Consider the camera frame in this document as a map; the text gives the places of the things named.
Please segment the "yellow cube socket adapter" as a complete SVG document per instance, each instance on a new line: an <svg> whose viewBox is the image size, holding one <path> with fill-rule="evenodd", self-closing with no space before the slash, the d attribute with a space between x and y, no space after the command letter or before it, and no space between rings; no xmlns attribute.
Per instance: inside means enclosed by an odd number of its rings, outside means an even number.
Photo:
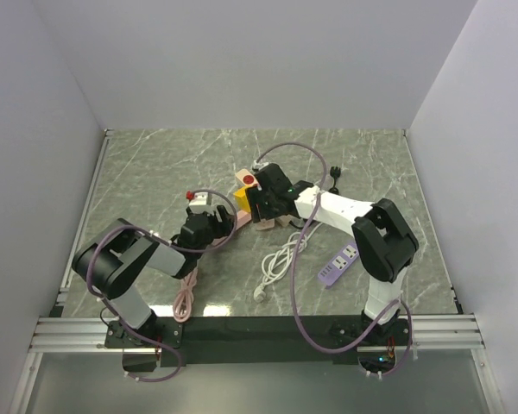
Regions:
<svg viewBox="0 0 518 414"><path fill-rule="evenodd" d="M250 203L246 194L246 187L241 187L233 193L233 197L240 210L250 213Z"/></svg>

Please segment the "beige red power strip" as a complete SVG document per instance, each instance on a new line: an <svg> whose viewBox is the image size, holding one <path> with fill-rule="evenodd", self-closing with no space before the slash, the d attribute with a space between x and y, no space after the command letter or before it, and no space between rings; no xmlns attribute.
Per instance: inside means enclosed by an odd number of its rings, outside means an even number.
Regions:
<svg viewBox="0 0 518 414"><path fill-rule="evenodd" d="M257 185L255 176L247 169L242 169L236 172L235 177L237 182L237 190L241 187L249 188L251 186ZM274 220L275 224L278 223L282 227L288 227L291 222L291 218L289 216L278 217Z"/></svg>

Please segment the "pink cube adapter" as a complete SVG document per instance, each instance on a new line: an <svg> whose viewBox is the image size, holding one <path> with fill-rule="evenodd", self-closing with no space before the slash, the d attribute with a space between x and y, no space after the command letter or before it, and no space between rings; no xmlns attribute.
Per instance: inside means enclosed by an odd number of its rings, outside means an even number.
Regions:
<svg viewBox="0 0 518 414"><path fill-rule="evenodd" d="M264 231L264 230L272 229L274 226L275 226L274 219L261 220L260 222L254 224L254 229L257 231Z"/></svg>

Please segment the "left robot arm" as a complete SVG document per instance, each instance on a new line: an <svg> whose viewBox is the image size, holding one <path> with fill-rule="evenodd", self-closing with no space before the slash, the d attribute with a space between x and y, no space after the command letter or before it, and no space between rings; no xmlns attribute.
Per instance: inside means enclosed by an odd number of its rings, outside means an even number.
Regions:
<svg viewBox="0 0 518 414"><path fill-rule="evenodd" d="M72 270L124 320L126 338L143 347L159 336L159 328L157 315L135 286L142 270L152 267L184 279L197 268L203 251L229 236L236 223L223 205L201 213L187 208L180 232L164 244L119 218L74 255Z"/></svg>

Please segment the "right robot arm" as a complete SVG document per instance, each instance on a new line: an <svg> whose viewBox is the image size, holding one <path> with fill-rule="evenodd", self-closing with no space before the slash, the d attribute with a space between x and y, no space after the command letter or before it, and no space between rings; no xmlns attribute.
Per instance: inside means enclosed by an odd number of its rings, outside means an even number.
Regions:
<svg viewBox="0 0 518 414"><path fill-rule="evenodd" d="M395 203L386 198L376 203L345 198L304 180L293 184L275 163L255 166L253 175L257 183L246 190L253 222L292 216L353 237L370 276L362 334L370 343L384 342L399 314L404 276L419 249Z"/></svg>

